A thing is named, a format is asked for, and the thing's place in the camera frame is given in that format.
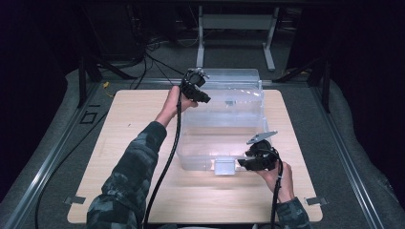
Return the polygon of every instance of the gray carpet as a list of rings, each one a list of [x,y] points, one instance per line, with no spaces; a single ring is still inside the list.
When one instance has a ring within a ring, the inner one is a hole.
[[[280,31],[277,34],[272,47],[277,69],[274,73],[270,73],[266,69],[266,62],[261,48],[264,35],[259,32],[242,34],[230,32],[222,36],[224,40],[219,39],[220,34],[211,34],[206,38],[205,42],[204,67],[257,69],[264,80],[279,78],[287,63],[293,33]],[[157,50],[149,53],[168,66],[185,72],[186,69],[195,66],[197,49],[196,46],[186,48],[181,45],[162,43]],[[148,59],[147,67],[151,69],[147,71],[144,78],[145,83],[141,83],[139,89],[168,89],[170,85],[167,83],[158,84],[148,80],[165,78],[166,76],[177,79],[181,77],[180,74],[171,71],[167,67],[159,66],[165,75],[160,72],[156,63],[152,64],[152,61]],[[143,65],[138,64],[135,67],[123,70],[131,75],[138,76],[143,71]],[[38,219],[39,228],[85,227],[84,225],[70,224],[67,221],[70,206],[63,203],[63,201],[66,197],[75,195],[96,144],[103,123],[101,118],[108,112],[113,101],[113,98],[108,96],[107,93],[114,94],[118,90],[134,88],[137,83],[132,84],[131,80],[121,80],[108,71],[103,71],[103,75],[104,80],[111,82],[110,87],[103,90],[102,82],[89,82],[89,92],[92,91],[93,87],[95,87],[95,91],[88,98],[86,106],[81,110],[76,108],[78,103],[77,71],[67,75],[69,89],[54,118],[53,124],[43,137],[32,159],[0,205],[1,228],[5,228],[13,210],[26,193],[48,153],[53,150],[54,144],[63,135],[64,130],[69,125],[69,120],[76,112],[81,112],[80,117],[83,117],[86,112],[87,114],[95,114],[95,121],[87,123],[89,122],[88,119],[79,119],[76,122],[72,134],[62,149],[64,155],[71,154],[48,183],[41,199]],[[322,207],[323,219],[314,223],[313,226],[314,228],[331,229],[370,228],[342,166],[338,148],[324,118],[324,113],[319,109],[318,98],[314,95],[316,89],[308,88],[305,83],[300,82],[301,79],[297,77],[286,84],[271,84],[266,88],[276,89],[282,93],[315,192],[319,197],[324,197],[330,202]],[[373,167],[368,160],[367,154],[356,141],[352,130],[350,109],[339,88],[333,82],[330,91],[330,114],[327,115],[332,117],[339,133],[343,136],[346,147],[370,194],[382,224],[385,228],[405,228],[405,213],[390,191],[386,178]],[[22,228],[33,228],[34,217],[34,209],[29,209]],[[251,228],[251,225],[232,225],[230,227]]]

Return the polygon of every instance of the metal stand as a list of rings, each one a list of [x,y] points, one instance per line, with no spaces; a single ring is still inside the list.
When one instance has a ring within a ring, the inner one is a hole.
[[[199,6],[199,50],[197,53],[197,68],[203,67],[203,30],[231,29],[231,30],[268,30],[266,43],[263,43],[267,68],[275,71],[270,46],[277,23],[279,9],[272,15],[243,15],[243,14],[203,14],[203,7]]]
[[[123,79],[136,79],[135,77],[124,73],[120,69],[114,67],[110,63],[104,61],[103,59],[99,58],[98,56],[86,52],[80,56],[79,60],[79,69],[78,69],[78,82],[79,82],[79,102],[77,108],[80,108],[87,99],[87,88],[86,88],[86,73],[89,74],[90,78],[95,81],[99,82],[102,78],[96,63],[100,64],[102,67],[110,70],[112,73],[120,76]]]

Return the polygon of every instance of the person's arm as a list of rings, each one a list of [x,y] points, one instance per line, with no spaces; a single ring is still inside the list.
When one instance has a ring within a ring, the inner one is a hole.
[[[166,127],[177,113],[180,88],[175,86],[152,121],[128,145],[122,158],[101,188],[87,213],[88,228],[140,228],[150,182],[158,163],[158,152],[166,138]],[[197,107],[181,95],[181,111]]]
[[[266,181],[272,193],[274,193],[274,187],[278,178],[278,166],[279,163],[276,163],[276,168],[271,171],[262,170],[256,172]],[[300,200],[294,195],[291,166],[285,162],[283,162],[283,175],[278,200],[276,212],[283,228],[312,228],[307,211]]]

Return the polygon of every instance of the black cord bundle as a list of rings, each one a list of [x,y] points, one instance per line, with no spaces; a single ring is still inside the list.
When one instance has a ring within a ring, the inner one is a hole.
[[[164,166],[164,169],[161,172],[159,180],[158,180],[158,182],[157,182],[157,184],[156,184],[156,186],[155,186],[155,188],[153,190],[152,196],[151,196],[151,198],[149,200],[149,203],[148,203],[148,206],[146,208],[145,218],[143,220],[143,228],[144,229],[147,229],[147,227],[148,227],[149,215],[150,215],[150,212],[151,212],[151,209],[152,209],[152,204],[155,201],[156,194],[158,193],[161,182],[163,181],[164,176],[166,175],[167,170],[170,167],[170,164],[171,164],[171,162],[173,160],[173,156],[174,156],[174,154],[176,152],[177,145],[179,143],[180,131],[181,131],[181,91],[179,92],[177,111],[178,111],[178,113],[177,113],[178,118],[177,118],[177,128],[176,128],[175,141],[173,143],[173,148],[172,148],[172,151],[170,152],[170,156],[167,159],[166,165]]]
[[[273,203],[272,203],[272,206],[271,206],[271,220],[270,220],[271,229],[275,228],[275,218],[276,218],[276,210],[277,210],[277,198],[278,198],[278,193],[279,193],[280,188],[281,188],[281,179],[282,179],[282,176],[283,176],[283,169],[284,169],[283,168],[283,161],[279,157],[278,153],[277,153],[277,156],[278,156],[278,160],[279,160],[279,168],[278,168],[279,173],[278,173],[278,178],[277,178],[277,181],[276,181],[276,185],[274,187]]]
[[[152,56],[150,56],[149,54],[146,53],[145,56],[144,56],[144,59],[143,59],[143,61],[144,61],[144,71],[143,71],[142,76],[137,76],[137,77],[136,77],[136,79],[138,79],[138,78],[140,77],[140,80],[139,80],[137,86],[134,88],[134,90],[136,90],[136,89],[138,88],[140,81],[141,81],[141,80],[143,79],[143,77],[146,75],[146,72],[147,72],[147,70],[148,70],[148,69],[147,69],[147,66],[146,66],[146,57],[151,58],[154,62],[159,62],[159,63],[161,63],[162,65],[168,67],[169,69],[175,71],[176,73],[181,73],[180,71],[177,71],[177,70],[175,70],[174,68],[171,68],[170,66],[168,66],[168,65],[166,65],[166,64],[164,64],[164,63],[162,63],[161,61],[155,59],[154,57],[152,57]],[[179,102],[178,102],[178,105],[177,105],[177,106],[178,106],[178,125],[179,125],[177,132],[180,132],[181,93],[179,94]],[[73,153],[73,151],[81,144],[81,142],[83,142],[83,140],[90,134],[90,132],[97,126],[98,123],[101,122],[101,120],[102,120],[107,114],[108,114],[108,112],[106,112],[106,113],[99,119],[99,121],[96,123],[96,125],[95,125],[91,130],[89,130],[89,131],[86,133],[86,135],[85,135],[82,139],[80,139],[80,141],[74,146],[74,148],[73,148],[68,154],[65,155],[65,157],[63,157],[63,159],[55,166],[54,170],[53,170],[52,173],[49,175],[48,179],[45,181],[44,187],[42,188],[42,190],[41,190],[41,192],[40,192],[40,194],[39,194],[38,201],[36,202],[36,206],[35,206],[34,221],[35,221],[35,228],[36,228],[36,229],[39,228],[39,226],[38,226],[38,224],[39,224],[39,223],[38,223],[38,215],[39,215],[40,203],[41,203],[41,201],[42,201],[42,198],[43,198],[43,195],[44,195],[44,193],[45,193],[45,190],[47,189],[48,184],[50,183],[51,179],[52,179],[53,176],[56,174],[56,172],[59,170],[59,168],[62,166],[62,164],[66,161],[66,159]],[[179,135],[178,135],[178,134],[176,135],[176,140],[177,140],[177,141],[179,140]],[[173,152],[176,151],[177,141],[175,142],[176,145],[173,147],[173,149],[174,149]]]

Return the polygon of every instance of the dark background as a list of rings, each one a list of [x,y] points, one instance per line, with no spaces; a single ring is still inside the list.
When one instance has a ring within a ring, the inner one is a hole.
[[[94,10],[97,5],[88,7]],[[175,41],[176,27],[167,18],[173,19],[171,13],[178,9],[162,5],[154,10],[159,7],[167,10],[154,13],[139,7],[136,12],[142,14],[145,27],[154,27],[165,39]],[[288,60],[288,68],[300,67],[324,53],[328,37],[341,36],[330,59],[331,78],[352,109],[357,139],[372,163],[389,179],[402,207],[404,11],[401,1],[357,1],[350,5],[344,30],[334,34],[342,11],[304,9]],[[47,131],[66,92],[65,75],[78,68],[83,49],[110,60],[134,59],[139,42],[151,34],[138,34],[145,37],[133,40],[129,37],[136,36],[128,23],[120,28],[120,36],[110,37],[106,44],[110,51],[106,52],[97,44],[80,10],[62,0],[2,1],[0,17],[2,199]],[[125,38],[117,43],[118,37]],[[135,48],[121,50],[122,46]]]

